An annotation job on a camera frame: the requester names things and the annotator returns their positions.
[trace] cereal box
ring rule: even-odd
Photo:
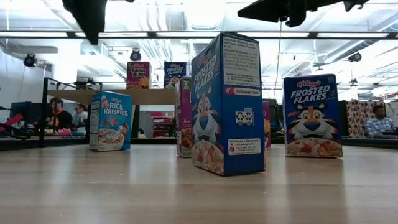
[[[132,98],[101,91],[93,95],[90,116],[90,149],[130,149]]]
[[[186,62],[165,62],[164,63],[164,88],[174,89],[175,84],[187,75]]]
[[[264,116],[264,137],[265,137],[265,148],[271,147],[271,111],[269,109],[269,102],[262,102],[262,115]]]
[[[150,88],[152,66],[149,62],[127,63],[127,89]]]
[[[288,156],[341,157],[335,75],[284,79],[285,150]]]
[[[191,77],[182,77],[175,85],[177,154],[191,158]]]
[[[192,60],[192,161],[219,175],[264,171],[259,43],[221,33]]]

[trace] wooden shelf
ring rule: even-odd
[[[56,96],[63,100],[75,101],[83,104],[91,104],[94,93],[99,90],[49,90],[48,96]],[[132,96],[134,105],[174,105],[175,90],[169,89],[129,89],[129,90],[105,90],[114,93],[122,93]]]

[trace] wooden table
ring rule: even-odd
[[[267,151],[267,172],[220,177],[175,146],[0,153],[2,223],[397,223],[398,152],[344,147],[342,159]]]
[[[175,90],[168,89],[129,89],[106,90],[114,93],[122,93],[132,96],[134,105],[174,105]],[[64,100],[71,100],[90,105],[93,94],[98,90],[49,90],[48,96],[56,96]]]

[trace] tony the tiger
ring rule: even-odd
[[[304,107],[297,105],[300,115],[288,127],[290,142],[304,138],[322,138],[336,141],[338,137],[338,124],[328,119],[323,113],[326,103],[321,101],[318,106]]]

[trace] man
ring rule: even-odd
[[[384,107],[376,105],[373,107],[374,118],[366,122],[366,129],[370,138],[394,138],[395,135],[383,135],[384,131],[393,130],[392,120],[385,117]]]
[[[86,106],[82,103],[79,103],[75,106],[75,115],[73,115],[73,124],[75,127],[84,127],[85,122],[87,121],[88,113],[86,112]]]
[[[50,100],[51,112],[49,117],[48,128],[55,130],[70,131],[72,124],[72,115],[62,108],[62,100],[54,97]]]

